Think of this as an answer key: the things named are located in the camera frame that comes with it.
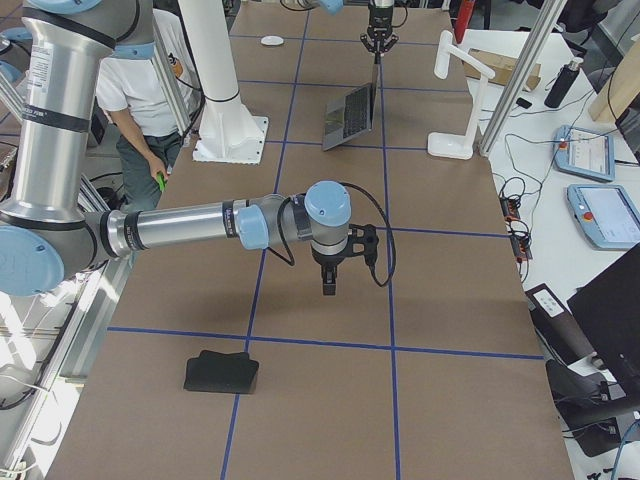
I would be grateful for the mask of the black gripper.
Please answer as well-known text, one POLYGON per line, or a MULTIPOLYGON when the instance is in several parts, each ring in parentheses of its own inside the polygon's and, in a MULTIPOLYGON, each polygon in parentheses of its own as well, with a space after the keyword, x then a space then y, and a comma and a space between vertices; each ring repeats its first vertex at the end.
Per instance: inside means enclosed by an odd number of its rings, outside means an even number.
POLYGON ((325 296, 336 295, 337 269, 345 260, 342 254, 327 255, 313 249, 312 256, 321 267, 322 293, 325 296))
POLYGON ((389 52, 399 37, 393 32, 393 3, 369 3, 369 18, 366 33, 360 35, 360 41, 370 53, 375 45, 381 45, 381 52, 389 52))

